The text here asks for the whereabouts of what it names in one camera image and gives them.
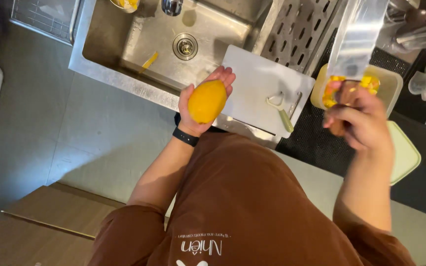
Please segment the floor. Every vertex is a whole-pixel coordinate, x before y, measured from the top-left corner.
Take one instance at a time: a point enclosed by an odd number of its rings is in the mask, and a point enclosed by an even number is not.
[[[125,202],[174,112],[69,70],[71,48],[15,25],[0,41],[0,210],[60,181]],[[331,217],[343,178],[278,154]],[[426,215],[392,202],[393,233],[426,265]]]

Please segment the person's right hand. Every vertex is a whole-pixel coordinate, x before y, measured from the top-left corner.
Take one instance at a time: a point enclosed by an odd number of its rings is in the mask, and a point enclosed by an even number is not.
[[[346,128],[344,138],[349,146],[355,150],[391,152],[394,147],[387,129],[387,115],[383,103],[362,87],[353,93],[356,93],[357,109],[333,106],[327,110],[323,127],[329,128],[336,119],[347,121],[351,126]]]

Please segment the person's left hand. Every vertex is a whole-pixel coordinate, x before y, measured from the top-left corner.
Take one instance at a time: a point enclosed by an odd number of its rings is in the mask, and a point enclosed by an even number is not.
[[[233,92],[233,87],[231,83],[233,83],[236,75],[233,73],[231,67],[227,67],[226,69],[223,66],[219,66],[213,73],[211,73],[205,80],[202,82],[209,82],[214,80],[221,80],[226,88],[226,97],[229,97]],[[180,100],[178,101],[178,110],[180,112],[180,123],[178,124],[178,128],[195,137],[199,137],[203,132],[207,131],[210,126],[213,124],[213,121],[207,124],[198,124],[195,120],[192,119],[190,113],[188,112],[188,99],[193,93],[195,89],[193,84],[190,84],[188,87],[184,88],[180,93]]]

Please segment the drain rack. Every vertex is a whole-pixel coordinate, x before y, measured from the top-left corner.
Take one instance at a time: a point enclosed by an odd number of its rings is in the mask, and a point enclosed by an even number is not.
[[[285,0],[261,56],[305,72],[340,0]]]
[[[64,22],[45,12],[39,0],[14,0],[10,21],[46,37],[73,46],[77,33],[80,2],[74,0],[70,22]]]

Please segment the wire rack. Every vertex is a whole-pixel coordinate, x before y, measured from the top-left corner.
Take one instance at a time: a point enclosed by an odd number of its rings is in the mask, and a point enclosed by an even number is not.
[[[77,33],[77,17],[80,0],[74,0],[74,9],[70,22],[61,21],[45,12],[39,0],[14,0],[11,22],[45,35],[49,38],[73,46]]]

